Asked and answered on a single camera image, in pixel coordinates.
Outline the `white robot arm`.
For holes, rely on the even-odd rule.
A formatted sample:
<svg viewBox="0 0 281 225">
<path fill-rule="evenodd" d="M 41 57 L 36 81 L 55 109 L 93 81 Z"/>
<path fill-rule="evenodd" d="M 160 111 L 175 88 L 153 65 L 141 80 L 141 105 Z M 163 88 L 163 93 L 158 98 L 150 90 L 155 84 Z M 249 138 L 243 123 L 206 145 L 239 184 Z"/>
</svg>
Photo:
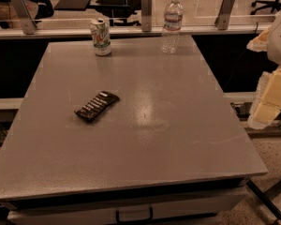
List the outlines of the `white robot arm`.
<svg viewBox="0 0 281 225">
<path fill-rule="evenodd" d="M 266 52 L 267 58 L 278 65 L 274 72 L 263 72 L 260 76 L 248 118 L 251 128 L 264 129 L 281 113 L 281 10 L 275 14 L 271 27 L 252 39 L 246 48 Z"/>
</svg>

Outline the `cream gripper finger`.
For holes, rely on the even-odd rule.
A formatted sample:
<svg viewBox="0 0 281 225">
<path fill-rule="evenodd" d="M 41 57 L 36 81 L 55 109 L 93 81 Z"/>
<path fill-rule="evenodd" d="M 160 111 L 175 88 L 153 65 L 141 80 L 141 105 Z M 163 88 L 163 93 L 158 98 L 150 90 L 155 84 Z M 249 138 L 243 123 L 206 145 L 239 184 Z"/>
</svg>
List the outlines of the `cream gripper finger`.
<svg viewBox="0 0 281 225">
<path fill-rule="evenodd" d="M 252 103 L 248 125 L 264 129 L 281 113 L 281 66 L 274 72 L 264 71 L 259 78 L 256 97 Z"/>
<path fill-rule="evenodd" d="M 268 46 L 268 36 L 270 29 L 267 28 L 262 31 L 257 37 L 253 38 L 248 42 L 246 48 L 253 52 L 266 52 Z"/>
</svg>

